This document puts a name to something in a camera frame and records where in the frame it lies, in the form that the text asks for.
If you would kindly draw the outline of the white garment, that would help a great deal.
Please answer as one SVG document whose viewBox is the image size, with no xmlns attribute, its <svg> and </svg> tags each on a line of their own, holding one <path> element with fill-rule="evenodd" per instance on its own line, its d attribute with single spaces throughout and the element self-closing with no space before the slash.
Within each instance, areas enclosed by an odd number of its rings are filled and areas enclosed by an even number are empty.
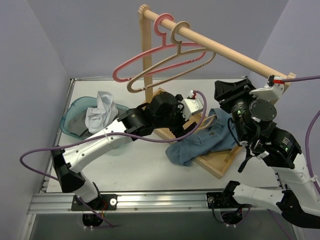
<svg viewBox="0 0 320 240">
<path fill-rule="evenodd" d="M 85 126 L 91 134 L 96 134 L 110 125 L 118 114 L 113 95 L 107 91 L 98 91 L 96 107 L 89 107 L 86 111 Z"/>
</svg>

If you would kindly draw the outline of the pink plastic hanger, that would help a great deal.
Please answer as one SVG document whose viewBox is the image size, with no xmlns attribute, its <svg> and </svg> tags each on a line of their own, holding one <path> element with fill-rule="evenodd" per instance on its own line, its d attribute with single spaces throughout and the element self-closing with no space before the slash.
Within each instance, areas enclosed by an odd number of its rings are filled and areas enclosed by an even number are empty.
<svg viewBox="0 0 320 240">
<path fill-rule="evenodd" d="M 148 89 L 148 88 L 151 88 L 151 87 L 155 87 L 155 86 L 159 86 L 161 84 L 164 84 L 166 82 L 169 82 L 175 78 L 178 78 L 178 77 L 181 77 L 183 75 L 186 75 L 190 72 L 193 72 L 199 68 L 202 68 L 204 67 L 205 65 L 209 64 L 216 56 L 216 53 L 213 53 L 212 54 L 212 57 L 204 62 L 203 64 L 200 64 L 194 68 L 191 68 L 187 71 L 184 71 L 184 72 L 181 72 L 179 74 L 176 74 L 170 78 L 167 78 L 167 79 L 164 79 L 162 81 L 158 81 L 156 83 L 152 83 L 152 84 L 148 84 L 147 86 L 145 86 L 144 88 L 141 88 L 141 89 L 133 89 L 132 88 L 132 85 L 133 83 L 135 83 L 137 80 L 139 80 L 140 78 L 145 78 L 145 77 L 149 77 L 149 76 L 152 76 L 154 74 L 157 74 L 157 73 L 160 73 L 160 72 L 163 72 L 163 71 L 166 71 L 166 70 L 169 70 L 169 69 L 173 69 L 173 68 L 177 68 L 177 67 L 181 67 L 181 66 L 184 66 L 184 65 L 187 65 L 187 64 L 191 64 L 191 63 L 194 63 L 194 62 L 197 62 L 199 60 L 201 60 L 205 54 L 207 52 L 209 52 L 210 50 L 205 48 L 205 47 L 199 47 L 199 45 L 195 42 L 183 42 L 183 41 L 178 41 L 176 40 L 175 38 L 175 34 L 176 32 L 178 31 L 179 28 L 181 27 L 187 27 L 189 28 L 190 27 L 190 24 L 186 21 L 181 21 L 181 22 L 178 22 L 173 30 L 171 30 L 171 33 L 170 33 L 170 41 L 171 41 L 171 44 L 167 44 L 167 34 L 165 32 L 161 32 L 159 31 L 159 24 L 161 23 L 161 21 L 163 20 L 173 20 L 173 16 L 170 15 L 169 13 L 163 13 L 161 15 L 159 15 L 159 17 L 155 20 L 154 24 L 153 24 L 153 29 L 154 29 L 154 32 L 157 36 L 160 36 L 162 38 L 162 45 L 158 46 L 158 47 L 155 47 L 155 48 L 151 48 L 149 50 L 146 50 L 134 57 L 132 57 L 131 59 L 127 60 L 126 62 L 122 63 L 120 66 L 118 66 L 114 72 L 113 72 L 113 80 L 115 80 L 116 82 L 119 82 L 119 83 L 123 83 L 123 82 L 128 82 L 127 84 L 127 87 L 129 89 L 130 92 L 141 92 L 145 89 Z M 155 63 L 154 65 L 146 68 L 144 71 L 142 71 L 141 73 L 139 73 L 138 75 L 134 76 L 134 77 L 127 77 L 127 78 L 119 78 L 118 77 L 118 72 L 120 70 L 122 70 L 124 67 L 136 62 L 137 60 L 141 59 L 141 58 L 145 58 L 145 57 L 148 57 L 149 55 L 152 55 L 153 53 L 156 53 L 156 52 L 159 52 L 161 50 L 165 50 L 165 49 L 168 49 L 168 48 L 173 48 L 175 47 L 177 49 L 177 52 L 172 55 L 172 56 L 169 56 L 157 63 Z M 164 65 L 165 63 L 171 61 L 171 60 L 174 60 L 178 57 L 181 57 L 183 55 L 189 55 L 189 54 L 195 54 L 195 53 L 201 53 L 201 55 L 197 58 L 194 58 L 194 59 L 190 59 L 190 60 L 187 60 L 187 61 L 183 61 L 183 62 L 180 62 L 180 63 L 176 63 L 176 64 L 172 64 L 172 65 L 169 65 L 169 66 L 166 66 L 166 67 L 160 67 L 162 65 Z"/>
</svg>

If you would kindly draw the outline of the beige hanger of denim skirt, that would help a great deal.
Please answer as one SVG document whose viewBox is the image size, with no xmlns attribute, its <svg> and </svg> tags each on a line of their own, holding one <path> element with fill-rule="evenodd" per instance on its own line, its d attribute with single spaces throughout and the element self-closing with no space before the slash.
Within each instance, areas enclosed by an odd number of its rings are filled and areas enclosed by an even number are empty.
<svg viewBox="0 0 320 240">
<path fill-rule="evenodd" d="M 213 115 L 206 117 L 203 120 L 201 126 L 198 128 L 198 130 L 203 130 L 203 129 L 206 129 L 207 127 L 209 127 L 215 118 L 216 118 L 216 114 L 213 114 Z"/>
</svg>

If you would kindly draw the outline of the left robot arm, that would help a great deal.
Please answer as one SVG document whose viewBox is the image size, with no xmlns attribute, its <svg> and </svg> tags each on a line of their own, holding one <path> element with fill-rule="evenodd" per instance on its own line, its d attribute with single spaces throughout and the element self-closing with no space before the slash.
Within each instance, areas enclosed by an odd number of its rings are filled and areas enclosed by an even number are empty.
<svg viewBox="0 0 320 240">
<path fill-rule="evenodd" d="M 53 168 L 62 192 L 79 196 L 90 210 L 97 209 L 101 203 L 100 192 L 82 172 L 87 165 L 113 149 L 150 136 L 156 129 L 169 129 L 177 140 L 181 140 L 196 126 L 193 123 L 184 129 L 184 124 L 203 108 L 194 91 L 187 98 L 161 92 L 151 102 L 130 108 L 110 125 L 78 144 L 52 150 Z"/>
</svg>

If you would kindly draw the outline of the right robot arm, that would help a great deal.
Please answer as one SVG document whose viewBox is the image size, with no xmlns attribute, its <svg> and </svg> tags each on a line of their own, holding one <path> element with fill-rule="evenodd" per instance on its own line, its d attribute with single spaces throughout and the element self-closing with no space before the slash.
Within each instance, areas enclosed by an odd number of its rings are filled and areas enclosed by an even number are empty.
<svg viewBox="0 0 320 240">
<path fill-rule="evenodd" d="M 231 114 L 237 142 L 246 159 L 257 158 L 287 184 L 287 189 L 262 189 L 230 181 L 222 192 L 227 206 L 252 205 L 279 213 L 289 223 L 307 229 L 320 227 L 320 184 L 313 175 L 310 156 L 295 137 L 277 127 L 274 102 L 285 91 L 286 80 L 271 75 L 256 88 L 249 79 L 215 82 L 214 98 Z"/>
</svg>

